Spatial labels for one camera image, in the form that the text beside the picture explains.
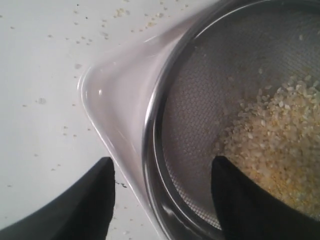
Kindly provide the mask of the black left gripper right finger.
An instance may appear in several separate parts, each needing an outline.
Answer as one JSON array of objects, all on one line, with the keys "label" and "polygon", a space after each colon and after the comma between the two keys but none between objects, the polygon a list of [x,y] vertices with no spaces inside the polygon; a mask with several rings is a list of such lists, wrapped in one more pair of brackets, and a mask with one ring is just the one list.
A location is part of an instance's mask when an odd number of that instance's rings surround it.
[{"label": "black left gripper right finger", "polygon": [[263,190],[226,157],[211,164],[211,195],[226,240],[318,240],[320,223]]}]

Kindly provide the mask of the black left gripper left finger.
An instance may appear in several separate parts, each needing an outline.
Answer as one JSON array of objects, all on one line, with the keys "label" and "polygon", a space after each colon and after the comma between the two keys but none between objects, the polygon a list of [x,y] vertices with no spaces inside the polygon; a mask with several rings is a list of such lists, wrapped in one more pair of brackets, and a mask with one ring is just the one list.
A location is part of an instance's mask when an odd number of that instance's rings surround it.
[{"label": "black left gripper left finger", "polygon": [[2,229],[2,240],[104,240],[114,214],[115,167],[101,158],[56,199]]}]

